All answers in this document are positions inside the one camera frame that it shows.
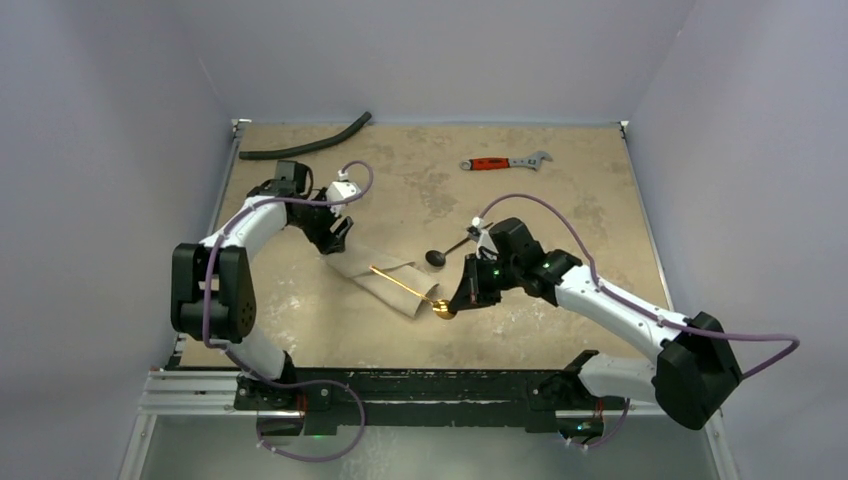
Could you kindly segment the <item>gold spoon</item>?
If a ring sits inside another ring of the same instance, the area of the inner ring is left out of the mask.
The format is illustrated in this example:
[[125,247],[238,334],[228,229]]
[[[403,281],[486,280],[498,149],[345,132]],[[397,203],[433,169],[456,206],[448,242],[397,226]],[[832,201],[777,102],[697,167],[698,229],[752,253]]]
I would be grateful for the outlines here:
[[381,277],[385,280],[388,280],[391,283],[397,285],[398,287],[402,288],[406,292],[408,292],[412,295],[415,295],[420,300],[423,300],[424,302],[428,303],[431,307],[432,312],[436,316],[438,316],[439,318],[444,319],[444,320],[451,320],[456,316],[455,313],[453,313],[449,310],[449,302],[447,300],[430,298],[426,294],[416,291],[415,289],[411,288],[410,286],[406,285],[405,283],[401,282],[400,280],[394,278],[393,276],[389,275],[385,271],[377,268],[376,266],[371,265],[369,267],[369,270],[371,272],[373,272],[374,274],[378,275],[379,277]]

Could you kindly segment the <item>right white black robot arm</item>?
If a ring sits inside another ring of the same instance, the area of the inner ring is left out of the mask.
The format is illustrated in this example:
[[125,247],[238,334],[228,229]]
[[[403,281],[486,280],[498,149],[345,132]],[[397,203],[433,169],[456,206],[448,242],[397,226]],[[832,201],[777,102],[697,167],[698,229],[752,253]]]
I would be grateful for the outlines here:
[[699,430],[743,380],[729,335],[716,318],[705,312],[689,318],[594,276],[576,256],[544,250],[515,217],[481,230],[447,309],[488,308],[515,288],[595,322],[643,356],[588,354],[561,381],[563,397],[573,406],[606,396],[652,402],[679,425]]

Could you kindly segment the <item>beige cloth napkin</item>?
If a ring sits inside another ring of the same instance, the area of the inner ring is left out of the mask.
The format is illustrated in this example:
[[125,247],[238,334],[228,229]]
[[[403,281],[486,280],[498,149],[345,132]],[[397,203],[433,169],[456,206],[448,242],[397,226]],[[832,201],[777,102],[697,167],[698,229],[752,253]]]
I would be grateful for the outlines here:
[[431,294],[439,285],[434,276],[418,269],[413,260],[400,259],[363,243],[347,241],[343,252],[326,255],[323,259],[341,276],[410,318],[416,316],[424,300],[375,273],[371,268],[376,267],[420,294]]

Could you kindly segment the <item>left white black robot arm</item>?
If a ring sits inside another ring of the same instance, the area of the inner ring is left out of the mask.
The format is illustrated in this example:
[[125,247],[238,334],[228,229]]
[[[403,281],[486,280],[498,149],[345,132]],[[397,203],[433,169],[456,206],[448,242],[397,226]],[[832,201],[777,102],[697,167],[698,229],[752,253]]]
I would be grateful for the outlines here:
[[260,397],[275,409],[295,402],[298,382],[291,356],[256,324],[251,262],[288,227],[300,230],[322,255],[344,252],[353,221],[342,212],[373,185],[355,183],[349,168],[344,165],[334,181],[317,188],[309,166],[280,160],[274,176],[253,187],[220,228],[196,243],[177,245],[172,253],[173,329],[222,352],[260,381]]

